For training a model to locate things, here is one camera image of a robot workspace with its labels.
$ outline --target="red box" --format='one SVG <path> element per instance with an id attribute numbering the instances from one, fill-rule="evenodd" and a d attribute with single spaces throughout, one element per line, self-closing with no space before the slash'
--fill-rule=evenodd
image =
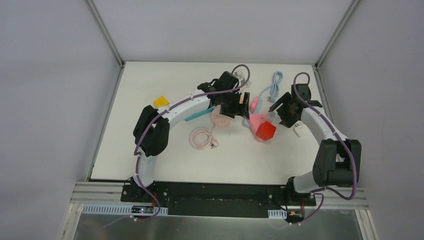
<path id="1" fill-rule="evenodd" d="M 274 133 L 276 132 L 277 128 L 276 126 L 272 125 L 268 121 L 262 123 L 259 125 L 256 131 L 256 136 L 258 136 L 260 139 L 267 141 L 274 137 Z"/>

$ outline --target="yellow block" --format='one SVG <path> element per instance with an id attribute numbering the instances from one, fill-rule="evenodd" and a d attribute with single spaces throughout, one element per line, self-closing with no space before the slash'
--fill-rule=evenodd
<path id="1" fill-rule="evenodd" d="M 160 96 L 158 99 L 153 101 L 153 104 L 155 107 L 159 108 L 170 104 L 170 102 L 164 96 Z"/>

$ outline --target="white extension cord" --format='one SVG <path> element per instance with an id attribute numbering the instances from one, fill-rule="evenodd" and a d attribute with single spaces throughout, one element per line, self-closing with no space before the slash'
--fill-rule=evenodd
<path id="1" fill-rule="evenodd" d="M 212 148 L 218 147 L 218 142 L 214 139 L 212 136 L 212 133 L 215 129 L 215 127 L 219 128 L 225 128 L 228 125 L 230 125 L 231 121 L 233 120 L 229 116 L 225 116 L 220 114 L 221 106 L 216 106 L 212 113 L 210 114 L 210 119 L 212 120 L 213 127 L 212 130 L 208 130 L 205 127 L 199 127 L 191 131 L 190 135 L 188 136 L 188 141 L 190 142 L 190 145 L 196 149 L 196 150 L 204 150 L 211 146 Z M 196 141 L 196 138 L 199 136 L 205 135 L 207 137 L 207 140 L 205 142 L 198 142 Z"/>

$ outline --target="gray wall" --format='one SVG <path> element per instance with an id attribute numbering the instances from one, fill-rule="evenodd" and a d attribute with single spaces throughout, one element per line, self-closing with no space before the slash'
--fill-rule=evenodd
<path id="1" fill-rule="evenodd" d="M 351 0 L 94 0 L 125 61 L 315 63 Z"/>
<path id="2" fill-rule="evenodd" d="M 423 239 L 424 2 L 363 0 L 321 67 L 380 239 Z"/>
<path id="3" fill-rule="evenodd" d="M 84 1 L 0 2 L 0 235 L 58 237 L 118 65 Z"/>

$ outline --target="coiled blue cord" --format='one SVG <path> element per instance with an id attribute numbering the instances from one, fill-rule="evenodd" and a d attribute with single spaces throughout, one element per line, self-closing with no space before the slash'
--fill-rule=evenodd
<path id="1" fill-rule="evenodd" d="M 269 99 L 269 101 L 271 103 L 274 103 L 277 100 L 278 95 L 280 93 L 280 86 L 279 86 L 279 84 L 281 83 L 281 81 L 283 80 L 283 78 L 284 78 L 284 75 L 283 75 L 283 73 L 281 71 L 274 72 L 274 75 L 272 76 L 272 84 L 269 85 L 269 86 L 267 86 L 264 90 L 262 90 L 259 93 L 259 96 L 258 97 L 261 98 L 262 97 L 262 94 L 264 94 L 265 91 L 269 89 L 269 98 L 268 99 Z"/>

